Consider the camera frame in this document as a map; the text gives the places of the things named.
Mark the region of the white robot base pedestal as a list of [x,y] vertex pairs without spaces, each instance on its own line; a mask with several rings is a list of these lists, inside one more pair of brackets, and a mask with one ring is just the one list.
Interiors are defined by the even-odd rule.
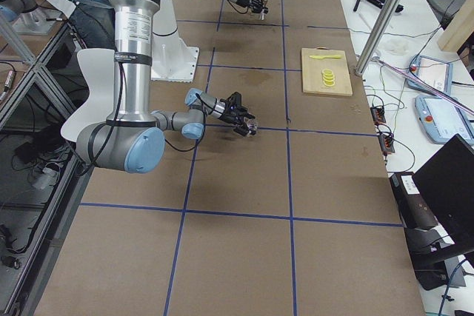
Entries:
[[198,47],[189,47],[178,32],[173,0],[161,0],[153,17],[153,81],[190,83],[194,79]]

